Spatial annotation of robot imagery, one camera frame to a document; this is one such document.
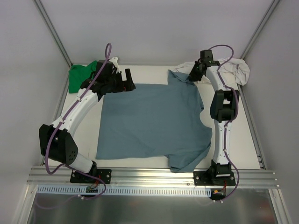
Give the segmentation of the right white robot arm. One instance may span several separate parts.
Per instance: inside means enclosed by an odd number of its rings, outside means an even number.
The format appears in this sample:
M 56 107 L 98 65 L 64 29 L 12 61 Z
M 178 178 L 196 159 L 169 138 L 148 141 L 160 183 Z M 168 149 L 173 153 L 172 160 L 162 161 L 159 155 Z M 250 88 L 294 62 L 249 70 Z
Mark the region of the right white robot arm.
M 220 74 L 222 64 L 214 60 L 212 49 L 200 52 L 189 73 L 191 82 L 207 77 L 214 89 L 210 106 L 210 116 L 215 125 L 215 150 L 211 165 L 206 171 L 194 172 L 195 185 L 234 186 L 235 176 L 229 160 L 229 137 L 233 120 L 239 110 L 239 91 L 230 87 Z

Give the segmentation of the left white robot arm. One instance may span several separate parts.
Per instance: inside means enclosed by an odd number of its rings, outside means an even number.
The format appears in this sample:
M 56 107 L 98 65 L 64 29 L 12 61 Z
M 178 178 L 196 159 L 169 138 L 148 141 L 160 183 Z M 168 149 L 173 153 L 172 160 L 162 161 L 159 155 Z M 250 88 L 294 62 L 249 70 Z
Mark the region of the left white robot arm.
M 98 61 L 96 71 L 82 82 L 67 110 L 51 125 L 43 124 L 39 128 L 40 149 L 45 162 L 51 159 L 79 171 L 86 182 L 96 180 L 96 162 L 79 153 L 73 139 L 75 131 L 103 96 L 135 89 L 130 69 L 125 69 L 126 79 L 123 80 L 117 61 L 117 57 Z

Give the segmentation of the blue t shirt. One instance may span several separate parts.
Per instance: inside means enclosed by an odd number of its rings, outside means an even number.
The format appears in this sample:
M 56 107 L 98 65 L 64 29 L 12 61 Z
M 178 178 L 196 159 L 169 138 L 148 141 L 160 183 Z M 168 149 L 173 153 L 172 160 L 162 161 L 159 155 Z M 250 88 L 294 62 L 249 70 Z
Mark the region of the blue t shirt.
M 103 98 L 96 159 L 165 156 L 173 172 L 191 172 L 208 155 L 212 129 L 188 75 L 170 71 L 167 84 L 137 84 Z

